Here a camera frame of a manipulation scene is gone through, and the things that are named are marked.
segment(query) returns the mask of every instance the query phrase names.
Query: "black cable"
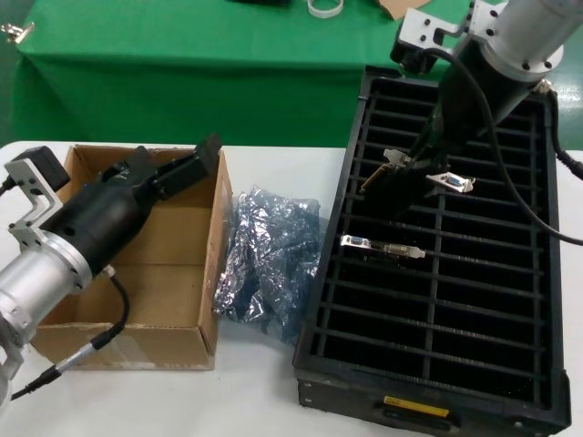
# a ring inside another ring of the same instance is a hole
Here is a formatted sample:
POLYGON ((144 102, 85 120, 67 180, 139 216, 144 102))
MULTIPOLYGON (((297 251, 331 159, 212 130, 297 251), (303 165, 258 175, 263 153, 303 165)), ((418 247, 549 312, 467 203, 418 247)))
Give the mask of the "black cable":
POLYGON ((121 299, 124 302, 124 312, 121 316, 121 319, 115 323, 111 328, 109 328, 108 330, 101 332, 100 334, 98 334, 96 337, 94 337, 90 343, 93 345, 94 349, 96 351, 99 351, 101 348, 103 348, 104 346, 106 346, 107 344, 109 344, 110 341, 112 341, 113 339, 116 338, 116 336, 124 330, 124 328, 126 327, 126 323, 128 322, 128 317, 129 317, 129 296, 128 296, 128 292, 126 291, 125 287, 123 286, 123 284, 119 281, 118 278, 116 278, 116 275, 114 274, 113 276, 111 276, 111 278, 109 278, 111 280, 111 282, 113 282, 113 285, 116 286, 116 289, 118 289, 119 291, 119 295, 121 296, 121 299))
POLYGON ((555 90, 550 90, 547 93, 547 99, 551 106, 551 116, 552 116, 552 135, 553 135, 553 148, 557 154, 557 159, 562 162, 565 167, 571 170, 575 176, 583 180, 583 163, 577 161, 572 156, 569 155, 563 148, 558 140, 558 98, 557 92, 555 90))
POLYGON ((6 180, 0 185, 0 196, 5 194, 7 191, 11 190, 16 186, 15 180, 8 177, 6 180))
MULTIPOLYGON (((91 344, 91 346, 93 347, 94 352, 102 349, 104 346, 109 344, 113 339, 115 339, 116 336, 121 331, 124 330, 124 328, 126 327, 126 323, 128 322, 128 317, 129 317, 128 292, 126 291, 123 284, 119 281, 119 279, 116 278, 115 273, 110 277, 110 280, 111 280, 111 282, 113 282, 113 285, 116 287, 116 289, 118 289, 119 295, 121 296, 121 299, 123 300, 123 305, 124 305, 123 314, 121 316, 121 319, 118 322, 116 322, 111 328, 109 328, 108 330, 106 330, 104 332, 101 332, 100 334, 98 334, 96 337, 94 337, 89 342, 89 344, 91 344)), ((81 357, 80 360, 82 360, 86 357, 86 355, 79 355, 79 357, 81 357)), ((42 386, 47 385, 47 384, 51 383, 52 381, 60 378, 64 371, 60 370, 59 366, 63 362, 64 361, 61 361, 59 364, 53 365, 53 366, 49 367, 48 369, 46 369, 45 371, 43 371, 38 376, 38 378, 36 378, 34 381, 32 381, 31 383, 26 385, 23 390, 18 391, 15 394, 13 394, 12 397, 10 398, 11 401, 15 401, 16 399, 23 397, 25 394, 32 393, 33 391, 40 389, 42 386)), ((68 362, 66 369, 71 367, 72 364, 73 363, 68 362)))
POLYGON ((561 234, 556 229, 551 228, 547 223, 540 219, 537 214, 535 214, 532 209, 527 205, 527 203, 520 197, 517 188, 512 182, 512 178, 508 174, 506 170, 506 165, 504 163, 504 159, 502 157, 502 151, 500 150, 500 145, 498 144, 498 137, 496 135, 496 123, 494 122, 494 117, 492 116, 492 111, 490 110, 490 105, 482 91, 482 88, 477 83, 472 73, 467 69, 467 67, 457 58, 453 57, 449 53, 444 52, 443 50, 439 50, 437 48, 427 48, 426 50, 422 50, 420 55, 430 55, 435 56, 440 59, 443 59, 446 62, 449 62, 455 68, 457 68, 464 76, 467 82, 469 83, 470 87, 472 88, 472 92, 474 92, 477 104, 480 107, 480 111, 482 111, 482 116, 484 117, 484 122, 486 123, 486 130, 488 134, 488 138, 490 140, 490 145, 492 146, 492 151, 494 153, 494 158, 496 160, 496 164, 498 166, 498 170, 500 171, 500 176, 504 182, 504 185, 510 190, 510 194, 514 198, 515 202, 518 204, 520 209, 527 215, 527 217, 537 225, 542 231, 546 232, 551 237, 556 239, 560 239, 562 241, 566 241, 567 243, 575 244, 577 246, 583 246, 583 239, 575 239, 568 235, 561 234))

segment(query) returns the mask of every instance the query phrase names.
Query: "cardboard box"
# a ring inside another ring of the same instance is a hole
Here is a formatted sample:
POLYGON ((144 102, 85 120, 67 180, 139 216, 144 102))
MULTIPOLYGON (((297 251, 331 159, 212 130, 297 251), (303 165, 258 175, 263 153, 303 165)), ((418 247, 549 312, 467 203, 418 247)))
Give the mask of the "cardboard box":
POLYGON ((431 0, 377 0, 381 8, 391 16, 393 20, 403 18, 407 9, 419 8, 428 4, 431 0))
MULTIPOLYGON (((66 170, 71 182, 58 193, 65 202, 95 175, 133 151, 76 146, 66 170)), ((161 164, 189 153, 150 150, 161 164)), ((111 344, 83 362, 87 370, 212 370, 217 321, 212 299, 223 270, 232 190, 225 158, 214 175, 160 201, 136 238, 112 261, 128 290, 128 325, 111 344)), ((39 326, 33 346, 57 363, 119 319, 122 303, 101 276, 83 293, 68 296, 39 326)))

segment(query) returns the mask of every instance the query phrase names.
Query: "white tape roll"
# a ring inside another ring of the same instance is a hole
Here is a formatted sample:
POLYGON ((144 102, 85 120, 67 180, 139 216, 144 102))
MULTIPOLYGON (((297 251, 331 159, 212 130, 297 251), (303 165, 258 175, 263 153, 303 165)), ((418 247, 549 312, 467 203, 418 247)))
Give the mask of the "white tape roll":
POLYGON ((344 0, 336 0, 338 5, 333 7, 332 9, 318 9, 314 7, 313 2, 315 0, 308 0, 308 11, 313 16, 318 18, 332 18, 333 16, 337 16, 340 14, 344 7, 344 0))

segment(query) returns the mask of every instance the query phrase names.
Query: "metal bracket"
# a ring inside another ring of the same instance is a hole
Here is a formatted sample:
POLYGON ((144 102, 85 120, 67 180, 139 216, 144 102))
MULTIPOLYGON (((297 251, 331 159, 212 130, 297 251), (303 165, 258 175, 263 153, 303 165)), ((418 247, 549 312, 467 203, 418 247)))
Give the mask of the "metal bracket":
POLYGON ((61 209, 63 203, 30 159, 8 162, 5 168, 33 204, 33 208, 24 217, 9 227, 10 233, 20 242, 20 249, 23 251, 46 240, 40 227, 61 209))
POLYGON ((399 42, 420 49, 439 48, 452 55, 454 49, 443 47, 435 42, 435 36, 439 33, 459 38, 469 26, 469 20, 465 17, 459 25, 435 18, 425 12, 409 9, 399 32, 399 42))
POLYGON ((475 40, 489 44, 492 35, 488 33, 488 29, 496 30, 496 17, 491 14, 491 11, 495 11, 498 15, 502 14, 507 2, 490 5, 484 0, 475 0, 473 3, 474 6, 468 15, 470 20, 467 33, 475 40))
POLYGON ((24 29, 15 25, 6 24, 0 25, 0 32, 3 32, 8 35, 8 42, 20 44, 22 43, 25 38, 30 34, 30 32, 35 28, 35 23, 30 23, 24 29))
POLYGON ((340 238, 341 246, 350 246, 358 249, 376 250, 377 252, 388 253, 398 257, 406 258, 425 258, 425 252, 414 246, 405 246, 403 244, 383 243, 382 241, 372 241, 352 235, 342 235, 340 238))
POLYGON ((425 176, 437 185, 452 189, 458 193, 469 193, 474 189, 476 178, 462 178, 454 173, 443 173, 441 175, 427 175, 425 176))
POLYGON ((385 149, 383 156, 388 159, 390 164, 394 164, 399 168, 404 168, 411 162, 409 155, 394 148, 385 149))

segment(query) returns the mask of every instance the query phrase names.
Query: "metal connector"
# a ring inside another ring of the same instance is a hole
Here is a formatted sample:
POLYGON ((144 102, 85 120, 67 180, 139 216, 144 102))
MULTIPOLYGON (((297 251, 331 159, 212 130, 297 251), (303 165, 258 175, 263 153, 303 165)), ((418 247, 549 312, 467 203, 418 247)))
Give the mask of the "metal connector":
POLYGON ((384 243, 382 241, 372 241, 352 235, 342 235, 340 239, 341 246, 350 246, 359 249, 376 250, 390 255, 407 258, 425 258, 425 252, 414 246, 405 246, 403 244, 384 243))
POLYGON ((458 193, 469 193, 474 189, 476 178, 462 178, 454 173, 443 173, 441 175, 427 175, 426 178, 437 185, 452 189, 458 193))
POLYGON ((104 277, 111 279, 116 275, 116 270, 113 268, 111 264, 107 264, 106 267, 101 270, 101 275, 104 277))
POLYGON ((8 35, 7 41, 9 43, 20 44, 22 43, 28 34, 35 28, 35 23, 30 23, 24 29, 16 25, 11 25, 10 23, 5 25, 0 25, 0 32, 8 35))
POLYGON ((541 80, 532 89, 533 93, 540 94, 542 96, 546 96, 549 91, 555 91, 555 88, 553 87, 553 83, 548 79, 541 80))
POLYGON ((409 155, 394 148, 387 148, 383 152, 383 156, 387 158, 389 163, 395 164, 399 168, 404 168, 411 162, 409 155))
POLYGON ((72 367, 77 366, 81 361, 84 361, 90 355, 93 355, 96 352, 95 348, 91 343, 87 343, 81 349, 76 351, 70 357, 65 358, 61 362, 56 365, 56 370, 63 374, 72 367))

